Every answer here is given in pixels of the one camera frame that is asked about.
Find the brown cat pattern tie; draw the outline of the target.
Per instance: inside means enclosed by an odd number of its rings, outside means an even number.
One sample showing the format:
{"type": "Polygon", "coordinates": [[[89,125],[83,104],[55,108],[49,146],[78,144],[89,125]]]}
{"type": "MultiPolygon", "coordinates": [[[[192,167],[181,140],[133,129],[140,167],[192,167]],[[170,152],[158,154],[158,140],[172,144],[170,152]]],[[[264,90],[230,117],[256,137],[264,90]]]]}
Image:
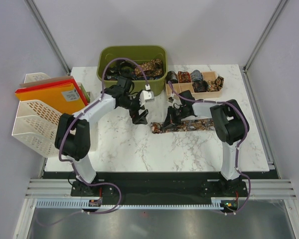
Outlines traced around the brown cat pattern tie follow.
{"type": "Polygon", "coordinates": [[[172,132],[215,131],[215,126],[212,119],[195,119],[184,120],[180,125],[170,125],[167,127],[163,127],[162,122],[152,122],[150,129],[154,134],[162,134],[172,132]]]}

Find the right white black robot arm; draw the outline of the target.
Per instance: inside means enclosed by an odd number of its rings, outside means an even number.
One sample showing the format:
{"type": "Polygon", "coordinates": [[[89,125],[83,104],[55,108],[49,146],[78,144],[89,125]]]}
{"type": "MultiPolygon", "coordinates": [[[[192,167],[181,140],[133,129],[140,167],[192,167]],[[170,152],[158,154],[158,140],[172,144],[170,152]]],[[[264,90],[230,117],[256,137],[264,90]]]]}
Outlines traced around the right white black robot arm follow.
{"type": "Polygon", "coordinates": [[[220,174],[224,180],[218,183],[218,190],[222,195],[230,196],[236,191],[234,180],[242,175],[239,167],[240,146],[250,129],[246,117],[234,99],[225,102],[196,100],[189,90],[181,92],[178,96],[181,105],[167,108],[161,129],[174,129],[181,125],[183,119],[190,116],[212,119],[216,135],[222,142],[220,174]]]}

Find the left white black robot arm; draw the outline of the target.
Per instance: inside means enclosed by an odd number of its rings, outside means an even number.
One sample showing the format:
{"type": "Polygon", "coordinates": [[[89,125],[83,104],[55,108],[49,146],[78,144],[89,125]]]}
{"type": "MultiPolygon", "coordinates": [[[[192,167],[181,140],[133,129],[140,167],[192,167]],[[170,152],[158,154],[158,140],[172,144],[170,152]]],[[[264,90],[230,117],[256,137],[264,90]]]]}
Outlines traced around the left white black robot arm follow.
{"type": "Polygon", "coordinates": [[[89,159],[91,147],[90,127],[107,113],[116,108],[129,111],[133,124],[147,124],[149,111],[145,103],[154,99],[150,85],[146,84],[135,96],[130,93],[134,86],[130,79],[120,78],[115,85],[102,87],[100,96],[85,108],[73,113],[62,114],[55,137],[55,148],[59,150],[61,162],[69,162],[79,181],[83,182],[82,190],[89,196],[99,192],[99,183],[95,181],[96,171],[89,159]]]}

